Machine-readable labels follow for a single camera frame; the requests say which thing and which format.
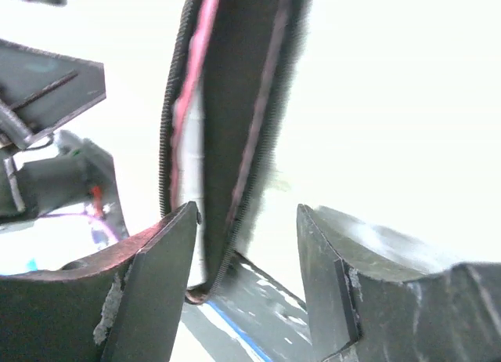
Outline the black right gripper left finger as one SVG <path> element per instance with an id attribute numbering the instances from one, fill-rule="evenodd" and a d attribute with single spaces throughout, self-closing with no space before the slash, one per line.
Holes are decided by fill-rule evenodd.
<path id="1" fill-rule="evenodd" d="M 197 206 L 100 252 L 1 279 L 4 361 L 167 361 L 189 278 Z"/>

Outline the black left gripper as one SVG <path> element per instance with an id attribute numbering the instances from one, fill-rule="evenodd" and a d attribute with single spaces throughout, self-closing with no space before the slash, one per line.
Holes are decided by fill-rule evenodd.
<path id="1" fill-rule="evenodd" d="M 106 98 L 104 66 L 1 40 L 1 148 L 29 146 Z"/>

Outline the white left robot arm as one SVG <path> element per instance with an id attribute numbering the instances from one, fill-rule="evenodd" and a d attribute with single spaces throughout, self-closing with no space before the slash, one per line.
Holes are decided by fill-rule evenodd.
<path id="1" fill-rule="evenodd" d="M 128 237 L 112 156 L 63 126 L 105 100 L 101 63 L 1 42 L 1 223 L 83 204 Z"/>

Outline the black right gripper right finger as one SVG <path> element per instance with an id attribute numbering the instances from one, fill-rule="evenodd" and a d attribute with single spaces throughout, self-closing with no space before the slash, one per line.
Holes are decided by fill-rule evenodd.
<path id="1" fill-rule="evenodd" d="M 297 207 L 297 246 L 314 361 L 497 361 L 500 266 L 430 273 L 361 242 L 407 236 L 330 208 Z"/>

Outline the pink racket bag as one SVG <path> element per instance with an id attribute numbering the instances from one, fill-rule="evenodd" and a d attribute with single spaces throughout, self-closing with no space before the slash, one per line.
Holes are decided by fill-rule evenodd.
<path id="1" fill-rule="evenodd" d="M 283 120 L 309 0 L 185 0 L 160 119 L 160 212 L 178 207 L 181 101 L 202 76 L 205 281 L 186 301 L 207 301 L 262 189 Z"/>

